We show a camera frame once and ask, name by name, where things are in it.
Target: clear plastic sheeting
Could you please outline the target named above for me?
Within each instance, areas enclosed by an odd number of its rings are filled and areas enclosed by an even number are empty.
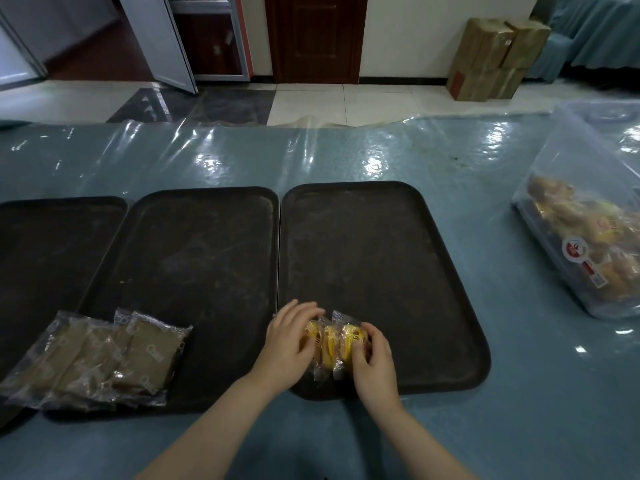
[[[640,381],[630,374],[640,367],[637,322],[590,319],[510,206],[552,125],[539,114],[375,128],[25,125],[0,132],[0,198],[137,200],[241,185],[283,197],[315,182],[413,185],[476,311],[492,368],[480,387],[412,395],[405,407],[480,478],[628,478],[640,470]],[[194,420],[60,424],[37,415],[0,438],[0,476],[131,477]],[[285,393],[258,419],[228,477],[300,476],[406,473],[360,404]]]

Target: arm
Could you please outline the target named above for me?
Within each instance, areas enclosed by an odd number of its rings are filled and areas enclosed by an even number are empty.
[[[300,338],[311,318],[324,310],[293,300],[269,323],[264,348],[251,372],[236,380],[203,416],[138,476],[138,480],[222,479],[260,413],[298,382],[314,355],[315,343]]]
[[[380,430],[402,458],[414,479],[476,478],[404,410],[397,391],[396,369],[389,342],[369,323],[362,327],[373,341],[367,363],[361,342],[354,342],[353,380],[358,396]]]

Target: left hand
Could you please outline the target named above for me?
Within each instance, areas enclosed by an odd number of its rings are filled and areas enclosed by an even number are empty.
[[[315,301],[298,304],[295,299],[269,323],[264,347],[246,376],[267,394],[269,401],[292,387],[307,370],[316,343],[307,340],[300,350],[300,339],[309,320],[323,314]]]

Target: hand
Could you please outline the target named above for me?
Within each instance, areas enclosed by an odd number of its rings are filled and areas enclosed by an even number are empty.
[[[307,340],[300,350],[300,339],[309,320],[323,314],[315,301],[298,304],[295,299],[269,323],[264,347],[246,376],[267,394],[268,401],[292,387],[307,370],[316,343]]]
[[[398,395],[396,368],[389,342],[371,323],[363,322],[362,328],[372,339],[372,354],[367,363],[362,341],[354,340],[351,347],[353,382],[364,407],[374,420],[378,420],[403,407]]]

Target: tile floor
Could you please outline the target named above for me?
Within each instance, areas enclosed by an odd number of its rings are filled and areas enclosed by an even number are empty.
[[[320,124],[362,126],[414,116],[551,111],[564,100],[603,97],[639,96],[562,79],[553,84],[524,83],[513,99],[484,103],[453,101],[443,86],[223,84],[204,86],[196,97],[156,82],[47,80],[0,92],[0,118],[98,123],[188,117],[203,123],[291,125],[313,116]]]

